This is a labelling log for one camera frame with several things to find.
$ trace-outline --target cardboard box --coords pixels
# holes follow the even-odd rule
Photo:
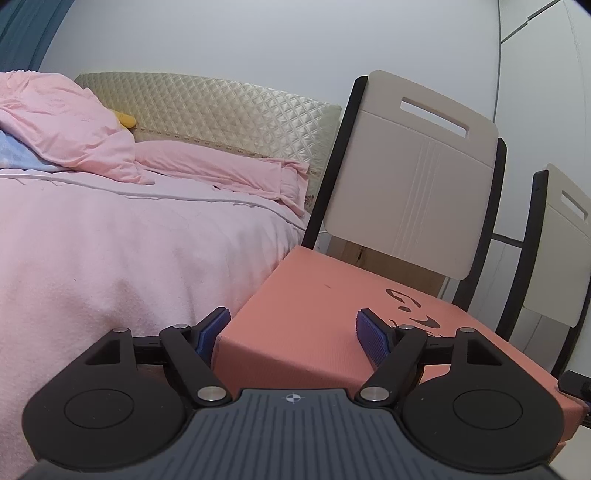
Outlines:
[[[522,352],[456,306],[307,248],[296,247],[217,338],[213,371],[237,395],[241,388],[345,388],[351,396],[373,368],[355,323],[362,308],[392,324],[433,336],[473,327],[509,355],[558,400],[563,440],[587,413],[561,394],[557,381]],[[423,381],[447,365],[425,367]]]

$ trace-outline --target pink bedsheet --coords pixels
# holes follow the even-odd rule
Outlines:
[[[34,461],[21,433],[25,403],[72,359],[115,326],[156,335],[195,324],[217,306],[235,314],[304,228],[286,206],[195,180],[148,172],[156,184],[139,186],[44,174],[88,188],[6,173],[23,172],[0,171],[2,480]]]

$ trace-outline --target upholstered headboard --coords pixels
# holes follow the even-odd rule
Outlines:
[[[251,157],[310,163],[306,209],[328,162],[338,105],[231,80],[172,73],[78,75],[108,108],[136,117],[136,141],[179,140]]]

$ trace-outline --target pink duvet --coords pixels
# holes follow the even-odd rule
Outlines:
[[[113,180],[146,184],[135,141],[89,89],[57,73],[0,73],[0,129],[40,157]]]
[[[52,182],[7,174],[24,173],[0,170],[2,480],[34,461],[21,433],[25,403],[72,359],[116,326],[156,335],[217,306],[235,314],[304,229],[284,205],[195,180],[147,172],[156,183],[140,186],[78,172],[42,174]]]

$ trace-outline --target metal bolt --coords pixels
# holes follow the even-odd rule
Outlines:
[[[226,390],[222,387],[210,385],[209,387],[200,388],[197,396],[205,401],[217,401],[226,397]]]
[[[359,395],[367,401],[382,401],[390,396],[390,392],[382,387],[365,387]]]

